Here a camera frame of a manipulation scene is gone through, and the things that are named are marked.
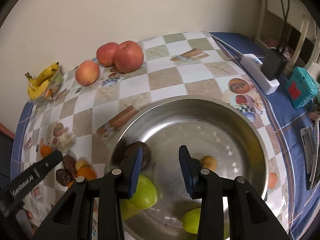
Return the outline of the lone orange mandarin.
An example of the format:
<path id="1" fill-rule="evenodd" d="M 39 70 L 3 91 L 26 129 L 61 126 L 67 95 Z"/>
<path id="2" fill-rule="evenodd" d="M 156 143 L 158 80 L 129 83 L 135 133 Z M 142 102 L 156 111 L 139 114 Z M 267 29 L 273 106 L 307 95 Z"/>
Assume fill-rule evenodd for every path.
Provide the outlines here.
<path id="1" fill-rule="evenodd" d="M 42 145 L 40 148 L 40 155 L 42 158 L 47 157 L 53 152 L 53 149 L 49 145 Z"/>

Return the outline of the small round green fruit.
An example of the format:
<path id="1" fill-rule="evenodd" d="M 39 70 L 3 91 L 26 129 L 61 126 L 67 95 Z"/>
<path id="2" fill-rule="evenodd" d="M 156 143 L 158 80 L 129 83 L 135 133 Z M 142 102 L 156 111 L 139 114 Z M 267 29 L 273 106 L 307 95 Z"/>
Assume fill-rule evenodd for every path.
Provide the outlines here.
<path id="1" fill-rule="evenodd" d="M 200 208 L 187 212 L 182 218 L 183 230 L 196 235 L 199 229 L 200 214 Z"/>

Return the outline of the small yellow-brown fruit front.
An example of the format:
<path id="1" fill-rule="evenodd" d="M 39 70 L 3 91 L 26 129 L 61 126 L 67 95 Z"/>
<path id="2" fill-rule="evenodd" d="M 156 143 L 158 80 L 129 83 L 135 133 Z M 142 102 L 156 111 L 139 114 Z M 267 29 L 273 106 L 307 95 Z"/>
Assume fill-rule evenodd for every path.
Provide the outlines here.
<path id="1" fill-rule="evenodd" d="M 209 169 L 209 170 L 211 170 L 213 172 L 217 168 L 217 160 L 214 157 L 210 156 L 210 155 L 204 156 L 200 160 L 200 162 L 201 162 L 201 165 L 202 165 L 203 168 L 207 168 L 207 169 Z"/>

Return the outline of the large green oval fruit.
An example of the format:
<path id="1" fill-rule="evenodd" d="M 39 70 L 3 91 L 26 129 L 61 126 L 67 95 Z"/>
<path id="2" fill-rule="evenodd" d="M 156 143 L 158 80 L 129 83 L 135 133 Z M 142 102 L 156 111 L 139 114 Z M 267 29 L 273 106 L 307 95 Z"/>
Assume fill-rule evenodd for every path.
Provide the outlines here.
<path id="1" fill-rule="evenodd" d="M 131 202 L 133 202 L 137 208 L 146 210 L 157 203 L 157 198 L 158 194 L 155 185 L 148 177 L 141 174 L 138 178 L 136 191 L 131 198 Z"/>

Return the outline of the large central brown date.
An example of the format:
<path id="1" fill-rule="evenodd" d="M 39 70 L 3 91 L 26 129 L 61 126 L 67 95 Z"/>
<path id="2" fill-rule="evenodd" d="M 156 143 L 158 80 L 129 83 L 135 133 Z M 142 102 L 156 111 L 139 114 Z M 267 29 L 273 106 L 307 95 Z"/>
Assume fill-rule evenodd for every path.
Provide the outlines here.
<path id="1" fill-rule="evenodd" d="M 73 181 L 72 175 L 65 169 L 60 168 L 56 171 L 55 177 L 57 182 L 62 186 L 68 186 Z"/>

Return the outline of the lower yellow banana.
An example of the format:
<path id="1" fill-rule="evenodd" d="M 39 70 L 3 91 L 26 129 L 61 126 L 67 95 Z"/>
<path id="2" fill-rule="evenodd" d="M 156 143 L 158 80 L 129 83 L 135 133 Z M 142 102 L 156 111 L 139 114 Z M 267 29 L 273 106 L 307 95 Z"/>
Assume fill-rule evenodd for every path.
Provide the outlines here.
<path id="1" fill-rule="evenodd" d="M 46 79 L 43 83 L 37 87 L 34 87 L 31 82 L 28 82 L 28 96 L 31 100 L 39 98 L 47 89 L 51 82 L 51 79 Z"/>

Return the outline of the yellow banana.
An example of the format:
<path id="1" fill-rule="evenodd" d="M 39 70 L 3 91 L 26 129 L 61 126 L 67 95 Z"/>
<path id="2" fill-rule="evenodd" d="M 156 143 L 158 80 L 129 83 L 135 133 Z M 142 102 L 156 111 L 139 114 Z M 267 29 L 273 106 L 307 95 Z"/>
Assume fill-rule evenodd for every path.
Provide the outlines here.
<path id="1" fill-rule="evenodd" d="M 39 98 L 47 89 L 51 82 L 51 79 L 46 79 L 43 83 L 37 87 L 34 87 L 31 82 L 28 82 L 28 96 L 31 100 Z"/>
<path id="2" fill-rule="evenodd" d="M 36 78 L 33 78 L 28 72 L 25 73 L 25 77 L 33 87 L 39 87 L 44 81 L 52 77 L 58 71 L 58 69 L 59 62 L 56 62 L 44 69 Z"/>

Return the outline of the steel round plate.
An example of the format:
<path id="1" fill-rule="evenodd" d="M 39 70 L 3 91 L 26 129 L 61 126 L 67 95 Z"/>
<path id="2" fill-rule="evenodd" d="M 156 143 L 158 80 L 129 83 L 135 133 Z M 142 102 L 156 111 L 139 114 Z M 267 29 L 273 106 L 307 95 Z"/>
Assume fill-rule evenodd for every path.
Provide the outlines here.
<path id="1" fill-rule="evenodd" d="M 153 207 L 124 221 L 125 230 L 135 239 L 195 239 L 182 228 L 183 216 L 201 206 L 185 188 L 178 160 L 182 145 L 193 158 L 214 157 L 219 176 L 245 177 L 266 198 L 268 160 L 263 140 L 243 114 L 222 101 L 176 96 L 143 108 L 117 135 L 111 167 L 138 141 L 150 150 L 141 173 L 153 182 L 158 198 Z"/>

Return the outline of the clear plastic fruit tray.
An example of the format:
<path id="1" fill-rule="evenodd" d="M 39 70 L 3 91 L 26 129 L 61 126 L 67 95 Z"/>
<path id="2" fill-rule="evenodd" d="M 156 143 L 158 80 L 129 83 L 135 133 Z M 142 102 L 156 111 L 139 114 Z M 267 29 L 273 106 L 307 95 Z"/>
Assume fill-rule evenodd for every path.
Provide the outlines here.
<path id="1" fill-rule="evenodd" d="M 64 78 L 61 74 L 60 69 L 57 70 L 57 72 L 48 79 L 47 81 L 44 81 L 44 84 L 46 87 L 44 90 L 38 90 L 36 91 L 36 98 L 29 99 L 30 102 L 34 104 L 47 104 L 53 100 L 57 96 L 58 91 L 61 88 L 61 85 L 63 84 Z"/>

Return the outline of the left peach-coloured apple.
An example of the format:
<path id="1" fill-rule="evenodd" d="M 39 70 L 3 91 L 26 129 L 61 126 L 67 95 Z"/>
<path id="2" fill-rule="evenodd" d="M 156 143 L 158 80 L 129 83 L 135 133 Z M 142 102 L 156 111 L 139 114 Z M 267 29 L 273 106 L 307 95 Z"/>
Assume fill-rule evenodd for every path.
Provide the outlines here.
<path id="1" fill-rule="evenodd" d="M 100 68 L 94 61 L 86 60 L 80 64 L 75 72 L 75 79 L 82 86 L 90 86 L 100 76 Z"/>

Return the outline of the middle red apple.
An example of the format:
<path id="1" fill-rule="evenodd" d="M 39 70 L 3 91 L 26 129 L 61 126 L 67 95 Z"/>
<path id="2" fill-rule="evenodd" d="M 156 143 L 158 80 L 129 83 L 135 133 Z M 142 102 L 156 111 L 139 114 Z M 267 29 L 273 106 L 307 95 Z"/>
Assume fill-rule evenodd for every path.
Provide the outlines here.
<path id="1" fill-rule="evenodd" d="M 96 57 L 98 62 L 104 67 L 111 67 L 114 65 L 114 54 L 119 44 L 115 42 L 108 42 L 97 49 Z"/>

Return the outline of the red apple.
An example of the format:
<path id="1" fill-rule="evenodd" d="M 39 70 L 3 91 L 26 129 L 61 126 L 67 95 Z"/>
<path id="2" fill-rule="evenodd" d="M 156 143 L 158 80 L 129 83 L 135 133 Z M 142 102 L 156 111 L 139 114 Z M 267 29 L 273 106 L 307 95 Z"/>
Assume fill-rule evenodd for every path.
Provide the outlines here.
<path id="1" fill-rule="evenodd" d="M 97 49 L 96 57 L 98 62 L 104 67 L 111 67 L 114 65 L 114 54 L 119 44 L 115 42 L 108 42 Z"/>
<path id="2" fill-rule="evenodd" d="M 143 61 L 143 50 L 133 41 L 121 43 L 114 54 L 115 67 L 121 73 L 134 72 L 142 66 Z"/>

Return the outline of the teal toy box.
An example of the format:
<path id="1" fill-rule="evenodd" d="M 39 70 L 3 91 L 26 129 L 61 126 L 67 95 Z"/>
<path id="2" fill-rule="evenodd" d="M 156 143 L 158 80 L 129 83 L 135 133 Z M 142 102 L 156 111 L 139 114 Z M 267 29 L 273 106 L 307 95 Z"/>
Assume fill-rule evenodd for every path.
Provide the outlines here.
<path id="1" fill-rule="evenodd" d="M 302 67 L 295 67 L 288 82 L 285 85 L 285 92 L 293 108 L 304 107 L 318 94 L 317 82 Z"/>

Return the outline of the white power strip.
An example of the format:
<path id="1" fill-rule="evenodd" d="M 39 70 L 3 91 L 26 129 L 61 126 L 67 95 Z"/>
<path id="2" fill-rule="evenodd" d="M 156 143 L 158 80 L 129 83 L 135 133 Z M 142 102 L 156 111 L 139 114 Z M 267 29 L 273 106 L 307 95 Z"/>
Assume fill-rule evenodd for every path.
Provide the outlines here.
<path id="1" fill-rule="evenodd" d="M 254 54 L 244 54 L 240 64 L 250 74 L 253 80 L 259 85 L 266 95 L 274 93 L 280 83 L 277 79 L 269 80 L 261 71 L 263 63 Z"/>

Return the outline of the black power adapter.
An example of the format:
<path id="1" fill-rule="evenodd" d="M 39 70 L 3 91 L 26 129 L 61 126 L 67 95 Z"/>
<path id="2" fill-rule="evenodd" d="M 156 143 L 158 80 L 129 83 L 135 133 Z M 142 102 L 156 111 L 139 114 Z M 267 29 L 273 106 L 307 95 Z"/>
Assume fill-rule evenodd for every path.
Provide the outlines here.
<path id="1" fill-rule="evenodd" d="M 287 65 L 287 58 L 276 49 L 269 49 L 261 67 L 261 72 L 270 81 L 277 79 Z"/>

